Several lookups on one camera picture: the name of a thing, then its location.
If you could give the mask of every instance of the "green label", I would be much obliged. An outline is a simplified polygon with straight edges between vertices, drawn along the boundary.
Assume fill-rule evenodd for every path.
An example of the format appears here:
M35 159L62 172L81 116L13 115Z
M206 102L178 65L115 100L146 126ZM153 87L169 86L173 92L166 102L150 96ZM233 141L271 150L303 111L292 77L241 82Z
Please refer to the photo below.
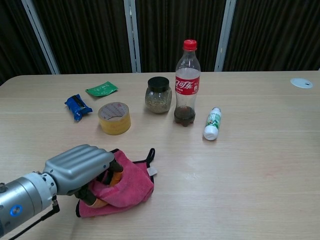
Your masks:
M216 113L211 113L208 116L208 120L206 121L205 126L215 126L217 129L220 127L221 116Z

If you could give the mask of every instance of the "coca-cola bottle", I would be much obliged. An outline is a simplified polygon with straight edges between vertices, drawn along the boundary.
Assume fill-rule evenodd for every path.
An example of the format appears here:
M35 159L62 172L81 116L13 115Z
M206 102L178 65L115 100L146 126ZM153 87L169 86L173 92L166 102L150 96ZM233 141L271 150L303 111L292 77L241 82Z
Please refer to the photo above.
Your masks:
M187 39L183 42L183 56L175 68L176 106L174 120L188 126L195 120L195 102L199 89L200 64L196 57L197 41Z

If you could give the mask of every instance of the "white outlet cover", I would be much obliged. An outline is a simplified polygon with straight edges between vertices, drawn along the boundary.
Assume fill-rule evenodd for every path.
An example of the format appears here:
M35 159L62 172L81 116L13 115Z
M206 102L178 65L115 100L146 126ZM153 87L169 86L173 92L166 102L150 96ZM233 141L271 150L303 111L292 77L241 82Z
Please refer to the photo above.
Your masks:
M292 85L301 89L311 89L314 86L312 82L305 78L292 78L290 82Z

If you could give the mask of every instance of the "red label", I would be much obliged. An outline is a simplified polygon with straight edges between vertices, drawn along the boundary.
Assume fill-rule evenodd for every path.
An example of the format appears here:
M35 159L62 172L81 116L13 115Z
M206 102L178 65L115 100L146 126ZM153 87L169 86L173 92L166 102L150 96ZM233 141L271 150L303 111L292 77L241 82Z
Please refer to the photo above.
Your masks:
M199 89L199 80L199 76L195 79L182 79L176 76L175 91L182 95L196 94Z

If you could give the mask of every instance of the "jar of seeds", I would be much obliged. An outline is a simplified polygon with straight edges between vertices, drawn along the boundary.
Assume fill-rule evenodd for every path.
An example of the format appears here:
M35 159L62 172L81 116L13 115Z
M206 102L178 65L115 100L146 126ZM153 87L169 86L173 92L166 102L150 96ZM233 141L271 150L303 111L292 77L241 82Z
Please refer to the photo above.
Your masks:
M155 76L148 80L145 92L146 107L156 114L168 112L171 105L172 91L169 80L163 76Z

